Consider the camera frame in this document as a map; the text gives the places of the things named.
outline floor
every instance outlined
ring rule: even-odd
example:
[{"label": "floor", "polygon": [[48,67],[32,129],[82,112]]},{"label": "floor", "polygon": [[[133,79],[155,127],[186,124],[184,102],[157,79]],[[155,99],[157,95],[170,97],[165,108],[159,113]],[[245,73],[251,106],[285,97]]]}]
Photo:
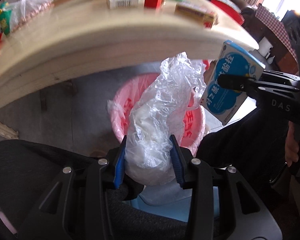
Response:
[{"label": "floor", "polygon": [[[260,58],[257,51],[253,55]],[[41,110],[40,92],[27,95],[0,109],[0,121],[20,132],[19,138],[52,145],[82,155],[106,153],[117,147],[107,113],[107,101],[131,77],[141,73],[160,72],[160,62],[146,63],[95,73],[72,80],[77,93],[72,95],[64,84],[41,90],[46,98],[47,111]],[[228,125],[237,122],[255,108],[247,98]],[[206,123],[211,132],[223,128],[206,111]]]}]

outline wooden table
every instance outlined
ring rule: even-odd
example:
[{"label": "wooden table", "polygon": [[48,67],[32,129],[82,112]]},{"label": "wooden table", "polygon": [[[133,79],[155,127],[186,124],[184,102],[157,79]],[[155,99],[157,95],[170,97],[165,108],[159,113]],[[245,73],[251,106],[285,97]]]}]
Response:
[{"label": "wooden table", "polygon": [[260,42],[263,37],[266,37],[272,44],[271,57],[275,56],[275,62],[281,72],[295,74],[298,71],[298,64],[288,50],[288,48],[280,41],[277,35],[270,30],[263,22],[258,18],[254,18],[245,26],[245,29],[251,34],[251,36]]},{"label": "wooden table", "polygon": [[109,10],[106,0],[55,0],[51,10],[11,33],[0,44],[0,108],[29,93],[94,72],[161,61],[185,51],[192,59],[216,59],[232,40],[247,50],[257,42],[207,0],[188,0],[218,13],[205,29],[162,10]]}]

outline red box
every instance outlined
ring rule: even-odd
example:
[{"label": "red box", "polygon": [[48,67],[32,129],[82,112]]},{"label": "red box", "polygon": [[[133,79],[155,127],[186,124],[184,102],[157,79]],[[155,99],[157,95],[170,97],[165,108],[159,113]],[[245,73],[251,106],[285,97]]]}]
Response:
[{"label": "red box", "polygon": [[161,6],[162,0],[145,0],[146,8],[159,8]]}]

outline pink bin liner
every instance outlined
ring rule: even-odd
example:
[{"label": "pink bin liner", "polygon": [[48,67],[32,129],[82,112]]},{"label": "pink bin liner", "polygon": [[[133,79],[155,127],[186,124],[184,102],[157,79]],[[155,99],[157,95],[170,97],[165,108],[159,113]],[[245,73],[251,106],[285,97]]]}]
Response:
[{"label": "pink bin liner", "polygon": [[[110,111],[110,121],[115,136],[119,142],[122,142],[124,135],[127,134],[129,126],[129,114],[134,104],[139,101],[145,89],[159,76],[159,73],[149,73],[136,76],[128,80],[114,96],[114,104],[120,105],[122,111],[113,108]],[[189,106],[194,103],[193,96],[189,102]],[[197,148],[203,138],[205,128],[205,113],[202,106],[195,110],[186,111],[185,132],[181,140],[181,146],[188,148],[192,155],[195,156]]]}]

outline green toy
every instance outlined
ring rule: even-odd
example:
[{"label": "green toy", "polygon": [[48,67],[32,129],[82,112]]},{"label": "green toy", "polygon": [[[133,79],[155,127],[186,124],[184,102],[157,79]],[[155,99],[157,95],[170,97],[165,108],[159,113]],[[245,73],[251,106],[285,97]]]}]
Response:
[{"label": "green toy", "polygon": [[7,1],[4,1],[2,4],[0,4],[0,25],[3,30],[3,33],[5,35],[8,35],[10,33],[10,11],[4,11],[3,8],[9,5]]}]

